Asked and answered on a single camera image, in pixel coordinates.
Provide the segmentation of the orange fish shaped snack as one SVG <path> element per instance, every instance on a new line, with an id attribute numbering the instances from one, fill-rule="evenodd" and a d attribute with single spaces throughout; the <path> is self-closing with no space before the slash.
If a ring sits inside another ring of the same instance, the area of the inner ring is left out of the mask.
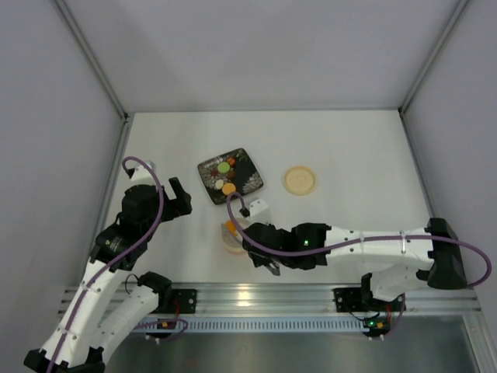
<path id="1" fill-rule="evenodd" d="M 237 229 L 232 221 L 226 221 L 224 225 L 232 235 L 236 235 Z"/>

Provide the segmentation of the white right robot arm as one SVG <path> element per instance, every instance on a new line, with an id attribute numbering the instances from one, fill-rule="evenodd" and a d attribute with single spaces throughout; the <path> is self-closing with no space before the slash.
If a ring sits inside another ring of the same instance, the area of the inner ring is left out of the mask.
<path id="1" fill-rule="evenodd" d="M 242 247 L 255 267 L 313 270 L 329 264 L 378 265 L 360 277 L 360 300 L 369 309 L 423 287 L 467 287 L 457 235 L 442 218 L 408 232 L 373 233 L 303 223 L 290 231 L 255 222 L 242 231 Z"/>

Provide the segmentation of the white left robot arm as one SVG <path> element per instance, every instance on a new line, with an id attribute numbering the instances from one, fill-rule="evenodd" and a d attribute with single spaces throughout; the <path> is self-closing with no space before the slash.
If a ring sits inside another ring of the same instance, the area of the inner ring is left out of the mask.
<path id="1" fill-rule="evenodd" d="M 157 227 L 191 214 L 191 196 L 179 179 L 163 187 L 135 185 L 126 190 L 116 220 L 96 238 L 79 288 L 50 338 L 30 350 L 24 365 L 35 372 L 103 372 L 113 352 L 138 323 L 172 304 L 172 282 L 152 271 L 141 275 L 127 298 L 104 313 L 118 287 L 131 275 Z"/>

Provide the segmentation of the green round cookie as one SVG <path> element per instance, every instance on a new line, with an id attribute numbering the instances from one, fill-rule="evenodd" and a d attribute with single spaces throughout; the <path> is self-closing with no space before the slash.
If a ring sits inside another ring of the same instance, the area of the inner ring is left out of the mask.
<path id="1" fill-rule="evenodd" d="M 231 170 L 231 165 L 228 162 L 220 162 L 217 165 L 217 171 L 219 173 L 227 174 Z"/>

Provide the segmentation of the orange round cracker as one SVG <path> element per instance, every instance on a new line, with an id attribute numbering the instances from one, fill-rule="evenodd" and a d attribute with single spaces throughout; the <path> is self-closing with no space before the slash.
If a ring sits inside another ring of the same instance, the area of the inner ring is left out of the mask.
<path id="1" fill-rule="evenodd" d="M 226 196 L 230 193 L 234 193 L 235 191 L 236 186 L 233 183 L 225 183 L 221 188 L 221 192 Z"/>

